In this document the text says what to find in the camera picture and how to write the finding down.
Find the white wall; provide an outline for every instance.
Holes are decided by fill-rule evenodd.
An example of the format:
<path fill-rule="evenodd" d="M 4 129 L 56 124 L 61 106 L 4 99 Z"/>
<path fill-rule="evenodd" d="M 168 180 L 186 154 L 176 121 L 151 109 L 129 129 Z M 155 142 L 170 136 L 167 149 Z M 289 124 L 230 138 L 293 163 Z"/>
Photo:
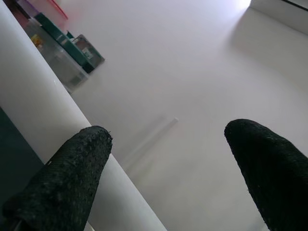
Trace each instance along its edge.
<path fill-rule="evenodd" d="M 249 118 L 308 153 L 308 37 L 244 14 L 244 0 L 88 2 L 64 2 L 68 26 L 107 61 L 72 96 L 112 132 L 115 157 L 165 227 L 263 229 L 223 131 Z"/>

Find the white pipe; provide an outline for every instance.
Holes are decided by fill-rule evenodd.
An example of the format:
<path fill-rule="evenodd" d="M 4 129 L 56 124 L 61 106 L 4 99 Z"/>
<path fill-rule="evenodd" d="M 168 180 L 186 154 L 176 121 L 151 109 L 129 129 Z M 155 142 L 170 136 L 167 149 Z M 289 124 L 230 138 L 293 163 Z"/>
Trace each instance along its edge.
<path fill-rule="evenodd" d="M 46 163 L 67 139 L 90 123 L 3 1 L 0 31 L 0 106 Z M 166 230 L 112 155 L 89 221 L 97 231 Z"/>

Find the black foam grip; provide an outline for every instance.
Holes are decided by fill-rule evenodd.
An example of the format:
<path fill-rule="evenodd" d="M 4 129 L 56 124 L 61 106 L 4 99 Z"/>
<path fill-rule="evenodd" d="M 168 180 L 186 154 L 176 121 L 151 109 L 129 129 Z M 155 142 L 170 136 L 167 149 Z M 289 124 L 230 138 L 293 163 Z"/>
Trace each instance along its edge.
<path fill-rule="evenodd" d="M 271 231 L 308 230 L 308 159 L 257 122 L 230 122 L 225 137 Z"/>
<path fill-rule="evenodd" d="M 83 231 L 111 147 L 105 129 L 81 130 L 4 204 L 3 215 L 36 231 Z"/>

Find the black textured object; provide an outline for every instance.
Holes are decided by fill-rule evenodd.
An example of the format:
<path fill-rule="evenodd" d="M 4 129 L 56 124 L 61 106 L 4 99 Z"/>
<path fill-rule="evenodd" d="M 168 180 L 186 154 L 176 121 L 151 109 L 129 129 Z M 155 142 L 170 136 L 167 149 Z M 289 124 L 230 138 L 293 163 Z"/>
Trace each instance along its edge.
<path fill-rule="evenodd" d="M 308 230 L 308 158 L 257 122 L 230 122 L 225 137 L 271 231 Z"/>
<path fill-rule="evenodd" d="M 3 215 L 35 231 L 83 231 L 111 147 L 105 129 L 81 130 L 4 204 Z"/>

